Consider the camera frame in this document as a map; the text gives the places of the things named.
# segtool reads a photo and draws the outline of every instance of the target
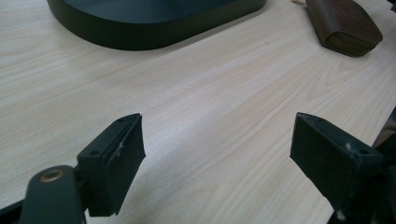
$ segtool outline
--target light wood grain surface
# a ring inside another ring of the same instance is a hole
[[[357,59],[323,48],[289,0],[136,52],[80,39],[44,0],[2,0],[0,207],[141,113],[147,157],[120,214],[89,223],[326,223],[330,205],[289,158],[296,112],[371,145],[396,106],[396,13],[358,3],[384,40]]]

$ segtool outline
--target wood grain pattern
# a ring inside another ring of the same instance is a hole
[[[289,158],[296,112],[371,145],[396,106],[396,14],[385,0],[358,2],[384,40],[355,59],[320,46],[287,0],[137,52],[76,37],[44,0],[3,0],[0,207],[139,112],[148,156],[120,214],[89,223],[326,223],[330,205]]]

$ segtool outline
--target brown leather object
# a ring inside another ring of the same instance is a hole
[[[352,0],[306,0],[320,43],[351,57],[360,57],[382,41],[382,34],[364,9]]]

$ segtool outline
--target dark green object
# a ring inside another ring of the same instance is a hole
[[[373,195],[369,182],[381,169],[381,153],[325,119],[298,113],[290,156],[339,217],[366,215]]]
[[[78,166],[54,166],[29,182],[24,201],[0,210],[1,224],[81,224],[118,213],[146,157],[142,117],[117,119],[81,153]]]
[[[266,0],[48,0],[75,35],[112,49],[158,49],[259,10]]]

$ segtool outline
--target screw hole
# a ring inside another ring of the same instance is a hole
[[[63,170],[51,170],[43,174],[40,178],[41,182],[48,183],[61,178],[64,175]]]
[[[90,152],[90,156],[96,156],[99,153],[100,153],[99,150],[94,150],[94,151]]]

